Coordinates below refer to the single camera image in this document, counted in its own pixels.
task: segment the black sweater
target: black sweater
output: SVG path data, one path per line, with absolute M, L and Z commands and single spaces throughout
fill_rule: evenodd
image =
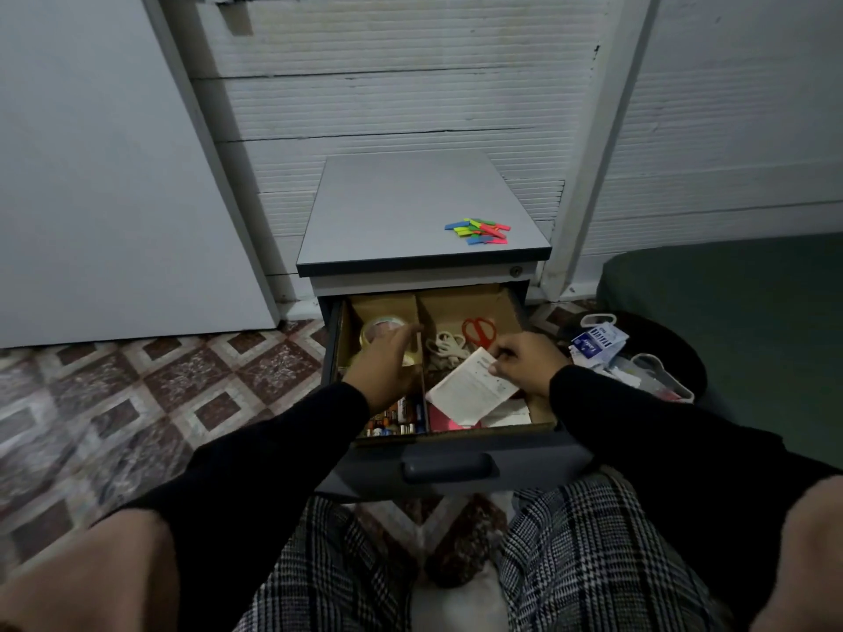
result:
M 651 521 L 743 626 L 771 593 L 786 512 L 820 478 L 837 474 L 789 453 L 781 437 L 576 366 L 556 373 L 551 406 L 629 479 Z M 169 524 L 180 629 L 235 627 L 304 503 L 368 418 L 360 392 L 333 384 L 200 447 L 184 474 L 123 506 L 155 510 Z

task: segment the green mattress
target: green mattress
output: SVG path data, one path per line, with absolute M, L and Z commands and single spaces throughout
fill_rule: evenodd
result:
M 731 419 L 843 467 L 843 234 L 619 255 L 598 299 L 688 341 Z

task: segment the plaid pants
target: plaid pants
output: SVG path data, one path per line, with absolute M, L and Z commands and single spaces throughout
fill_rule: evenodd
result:
M 722 628 L 626 481 L 594 473 L 516 500 L 495 559 L 511 630 Z M 237 632 L 409 630 L 413 578 L 350 510 L 314 497 Z

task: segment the gray cabinet top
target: gray cabinet top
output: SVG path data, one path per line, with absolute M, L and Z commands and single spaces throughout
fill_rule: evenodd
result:
M 446 224 L 511 226 L 469 245 Z M 482 151 L 328 157 L 297 262 L 303 277 L 547 259 L 551 245 Z

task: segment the floor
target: floor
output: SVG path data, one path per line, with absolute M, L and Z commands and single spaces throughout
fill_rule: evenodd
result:
M 534 311 L 551 331 L 592 302 Z M 278 330 L 0 350 L 0 582 L 178 474 L 195 448 L 320 382 L 322 321 Z M 479 571 L 512 493 L 353 506 L 385 553 L 442 587 Z

